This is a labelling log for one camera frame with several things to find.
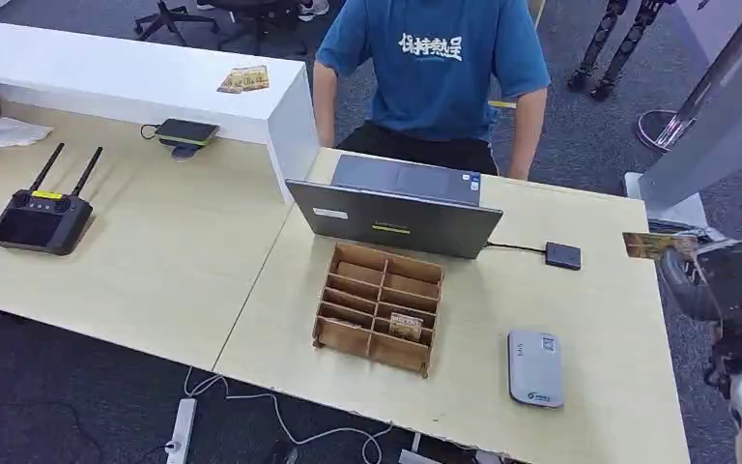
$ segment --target wooden compartment box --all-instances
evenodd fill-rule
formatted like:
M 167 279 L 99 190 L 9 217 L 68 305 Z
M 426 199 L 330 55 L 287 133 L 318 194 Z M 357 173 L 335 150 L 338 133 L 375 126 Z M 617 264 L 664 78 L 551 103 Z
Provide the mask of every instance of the wooden compartment box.
M 442 268 L 338 243 L 314 323 L 314 346 L 428 377 Z

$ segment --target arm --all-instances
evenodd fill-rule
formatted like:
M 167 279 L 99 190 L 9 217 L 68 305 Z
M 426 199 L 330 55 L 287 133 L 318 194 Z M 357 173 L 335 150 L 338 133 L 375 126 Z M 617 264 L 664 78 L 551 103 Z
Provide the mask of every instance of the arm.
M 337 100 L 337 73 L 314 62 L 314 122 L 320 145 L 334 146 L 334 102 Z
M 370 56 L 366 0 L 346 0 L 317 50 L 314 62 L 314 122 L 320 145 L 334 145 L 337 76 L 350 75 Z
M 526 181 L 530 165 L 536 155 L 536 146 L 545 121 L 545 104 L 548 89 L 542 88 L 519 97 L 516 103 L 516 124 L 513 137 L 513 154 L 507 177 Z
M 505 99 L 519 96 L 507 176 L 526 180 L 542 132 L 550 76 L 524 0 L 502 0 L 493 71 Z

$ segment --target light wooden desk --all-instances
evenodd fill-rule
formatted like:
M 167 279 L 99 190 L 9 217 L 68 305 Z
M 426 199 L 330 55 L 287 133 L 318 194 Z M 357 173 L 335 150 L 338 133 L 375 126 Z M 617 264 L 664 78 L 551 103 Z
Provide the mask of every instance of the light wooden desk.
M 17 104 L 6 114 L 55 131 L 0 149 L 0 213 L 58 142 L 67 146 L 42 189 L 70 192 L 104 151 L 73 254 L 0 247 L 0 309 L 210 369 L 289 211 L 266 147 L 218 139 L 177 162 L 136 124 Z
M 324 150 L 309 179 L 327 183 Z M 651 261 L 621 232 L 646 231 L 642 203 L 483 176 L 482 204 L 504 210 L 494 242 L 582 249 L 580 272 L 533 253 L 476 261 L 406 253 L 445 268 L 430 376 L 311 346 L 334 240 L 289 215 L 214 370 L 267 389 L 533 464 L 689 461 Z M 519 405 L 506 383 L 511 329 L 562 346 L 565 406 Z

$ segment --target power strip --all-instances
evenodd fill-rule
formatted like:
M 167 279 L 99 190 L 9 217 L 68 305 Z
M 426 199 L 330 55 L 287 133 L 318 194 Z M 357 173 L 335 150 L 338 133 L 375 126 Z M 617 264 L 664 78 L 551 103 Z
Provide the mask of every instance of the power strip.
M 178 404 L 175 430 L 172 431 L 172 441 L 169 442 L 174 448 L 167 451 L 169 457 L 166 458 L 166 464 L 186 464 L 195 407 L 197 407 L 197 400 L 194 398 L 182 399 Z

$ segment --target white cable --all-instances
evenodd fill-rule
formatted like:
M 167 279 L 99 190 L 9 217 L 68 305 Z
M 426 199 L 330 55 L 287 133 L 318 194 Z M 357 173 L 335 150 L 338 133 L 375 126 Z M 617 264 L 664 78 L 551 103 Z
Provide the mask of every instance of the white cable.
M 337 433 L 337 432 L 352 432 L 352 433 L 358 433 L 360 435 L 363 435 L 366 437 L 365 442 L 362 444 L 362 460 L 365 462 L 365 464 L 381 464 L 383 462 L 383 449 L 380 448 L 380 443 L 377 442 L 377 438 L 382 437 L 391 429 L 393 428 L 393 424 L 390 424 L 387 429 L 383 430 L 382 432 L 378 432 L 375 434 L 370 434 L 364 430 L 359 430 L 358 428 L 351 428 L 351 427 L 339 427 L 334 428 L 332 430 L 325 431 L 323 433 L 320 433 L 318 435 L 314 435 L 313 437 L 308 437 L 304 440 L 297 440 L 292 436 L 292 432 L 289 430 L 289 428 L 286 426 L 286 422 L 283 421 L 283 417 L 280 416 L 280 406 L 277 401 L 277 396 L 273 393 L 258 393 L 258 394 L 246 394 L 246 395 L 230 395 L 229 394 L 229 382 L 226 380 L 225 377 L 222 375 L 213 375 L 212 377 L 209 377 L 208 379 L 201 381 L 199 384 L 197 384 L 191 391 L 188 387 L 188 381 L 189 376 L 191 376 L 192 368 L 189 368 L 189 371 L 186 373 L 186 377 L 184 379 L 184 393 L 186 396 L 192 398 L 194 396 L 197 396 L 199 394 L 204 393 L 206 390 L 212 387 L 215 383 L 218 381 L 223 381 L 223 386 L 226 389 L 226 396 L 225 399 L 256 399 L 256 398 L 263 398 L 268 397 L 271 398 L 271 401 L 274 403 L 274 413 L 277 415 L 277 421 L 280 422 L 280 427 L 282 427 L 283 432 L 285 432 L 286 436 L 289 437 L 289 441 L 294 443 L 297 446 L 302 446 L 307 443 L 311 443 L 314 440 L 327 437 L 328 435 Z M 368 458 L 365 456 L 365 450 L 368 448 L 368 444 L 371 443 L 374 445 L 374 448 L 377 449 L 377 460 L 375 462 L 371 462 L 368 460 Z

